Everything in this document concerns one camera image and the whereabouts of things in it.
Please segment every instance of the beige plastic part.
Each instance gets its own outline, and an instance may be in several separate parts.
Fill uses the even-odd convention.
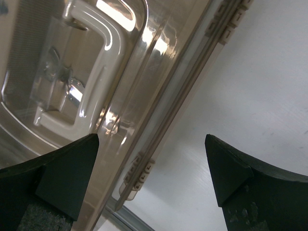
[[[246,10],[249,9],[249,7],[251,6],[251,4],[253,3],[254,0],[243,0],[241,2],[241,5],[246,8]]]
[[[231,26],[226,27],[225,31],[223,32],[222,36],[220,37],[220,43],[225,45],[229,42],[232,35],[234,34],[235,29]]]
[[[242,21],[242,19],[244,18],[246,12],[244,9],[239,8],[237,9],[237,11],[235,12],[234,16],[232,17],[232,19],[230,20],[230,23],[235,26],[238,27],[240,22]]]
[[[71,4],[66,13],[101,35],[104,45],[90,73],[74,124],[65,121],[61,113],[55,111],[37,114],[35,123],[74,141],[94,130],[108,90],[122,63],[126,39],[121,27],[99,9],[82,0]]]

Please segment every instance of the white wall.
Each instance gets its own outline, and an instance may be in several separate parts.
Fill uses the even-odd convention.
[[[204,140],[308,175],[308,2],[256,0],[126,206],[157,231],[224,231]]]

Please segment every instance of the white surface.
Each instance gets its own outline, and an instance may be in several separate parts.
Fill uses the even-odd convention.
[[[126,206],[156,231],[225,231],[204,140],[308,175],[308,2],[256,0]]]
[[[113,223],[106,220],[104,224],[97,231],[120,231]]]

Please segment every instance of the black plastic piece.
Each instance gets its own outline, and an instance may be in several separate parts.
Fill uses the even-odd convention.
[[[69,231],[78,218],[98,147],[97,134],[90,134],[1,169],[0,231]]]
[[[307,231],[308,177],[267,164],[215,136],[206,155],[228,231]]]

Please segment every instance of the metal part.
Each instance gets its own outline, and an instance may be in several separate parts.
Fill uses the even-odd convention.
[[[205,147],[229,231],[308,229],[307,176],[258,160],[213,135],[206,136]]]
[[[123,206],[119,211],[113,212],[112,208],[114,208],[115,205],[116,199],[111,197],[103,210],[102,216],[114,223],[117,227],[120,228],[120,230],[154,231],[150,226],[144,223],[144,221],[142,221],[138,216],[132,213],[125,206]]]

